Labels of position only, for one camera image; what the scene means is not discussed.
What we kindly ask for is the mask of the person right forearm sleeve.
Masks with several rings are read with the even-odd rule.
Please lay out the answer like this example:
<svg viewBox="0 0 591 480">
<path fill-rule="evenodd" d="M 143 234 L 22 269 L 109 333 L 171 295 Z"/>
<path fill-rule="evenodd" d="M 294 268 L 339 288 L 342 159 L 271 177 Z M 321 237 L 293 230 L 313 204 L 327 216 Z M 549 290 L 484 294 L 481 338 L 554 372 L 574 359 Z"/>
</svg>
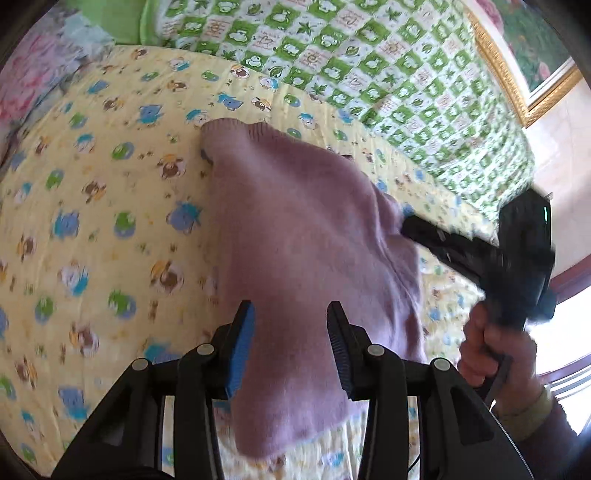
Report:
<svg viewBox="0 0 591 480">
<path fill-rule="evenodd" d="M 522 405 L 497 401 L 493 413 L 535 479 L 589 479 L 590 431 L 577 435 L 566 413 L 543 386 Z"/>
</svg>

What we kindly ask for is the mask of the person right hand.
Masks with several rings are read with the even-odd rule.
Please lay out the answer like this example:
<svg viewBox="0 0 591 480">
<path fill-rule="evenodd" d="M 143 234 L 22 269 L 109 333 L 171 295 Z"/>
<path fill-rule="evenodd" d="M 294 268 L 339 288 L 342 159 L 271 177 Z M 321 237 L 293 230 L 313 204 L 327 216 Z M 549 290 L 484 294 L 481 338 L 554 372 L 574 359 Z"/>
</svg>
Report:
<svg viewBox="0 0 591 480">
<path fill-rule="evenodd" d="M 464 334 L 458 369 L 472 387 L 481 387 L 497 374 L 499 362 L 493 354 L 512 359 L 506 382 L 495 397 L 500 414 L 520 413 L 537 401 L 543 384 L 536 375 L 537 344 L 527 332 L 491 324 L 480 302 L 471 310 Z"/>
</svg>

